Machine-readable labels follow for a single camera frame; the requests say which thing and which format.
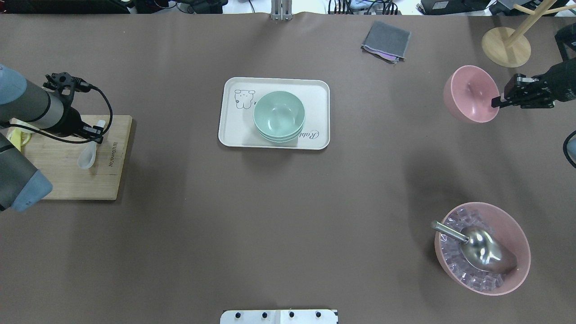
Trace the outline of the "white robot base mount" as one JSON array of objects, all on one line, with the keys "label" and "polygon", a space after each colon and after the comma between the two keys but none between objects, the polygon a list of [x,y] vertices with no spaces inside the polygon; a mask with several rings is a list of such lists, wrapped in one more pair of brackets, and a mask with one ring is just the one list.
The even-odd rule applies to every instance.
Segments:
[{"label": "white robot base mount", "polygon": [[220,324],[338,324],[338,312],[330,309],[228,310]]}]

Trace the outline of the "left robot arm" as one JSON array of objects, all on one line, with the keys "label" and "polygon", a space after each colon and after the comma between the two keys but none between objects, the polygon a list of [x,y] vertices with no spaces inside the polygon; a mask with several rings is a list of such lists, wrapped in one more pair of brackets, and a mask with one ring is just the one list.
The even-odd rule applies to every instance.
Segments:
[{"label": "left robot arm", "polygon": [[0,118],[2,129],[12,129],[1,136],[0,144],[0,208],[24,211],[52,191],[51,182],[21,152],[32,133],[60,142],[76,137],[76,144],[88,143],[87,161],[79,166],[89,168],[95,159],[95,146],[101,144],[112,125],[99,121],[91,126],[84,123],[80,113],[72,107],[76,92],[87,93],[99,89],[68,72],[46,76],[39,87],[22,74],[0,68]]}]

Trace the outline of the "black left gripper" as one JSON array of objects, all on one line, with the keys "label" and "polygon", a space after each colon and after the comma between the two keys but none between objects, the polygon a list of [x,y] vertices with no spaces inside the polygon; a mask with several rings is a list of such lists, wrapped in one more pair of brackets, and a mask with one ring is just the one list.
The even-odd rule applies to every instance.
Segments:
[{"label": "black left gripper", "polygon": [[72,107],[64,107],[61,119],[54,125],[56,137],[78,137],[91,140],[97,144],[103,143],[104,128],[89,126],[81,119],[80,113]]}]

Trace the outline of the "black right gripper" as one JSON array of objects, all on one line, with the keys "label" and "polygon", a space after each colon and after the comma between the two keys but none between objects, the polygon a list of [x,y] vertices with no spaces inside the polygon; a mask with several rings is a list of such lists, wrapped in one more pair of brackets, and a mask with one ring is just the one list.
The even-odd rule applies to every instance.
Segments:
[{"label": "black right gripper", "polygon": [[504,86],[503,93],[493,98],[493,108],[518,105],[521,108],[553,108],[554,102],[576,98],[576,60],[560,62],[547,72],[527,78],[515,74]]}]

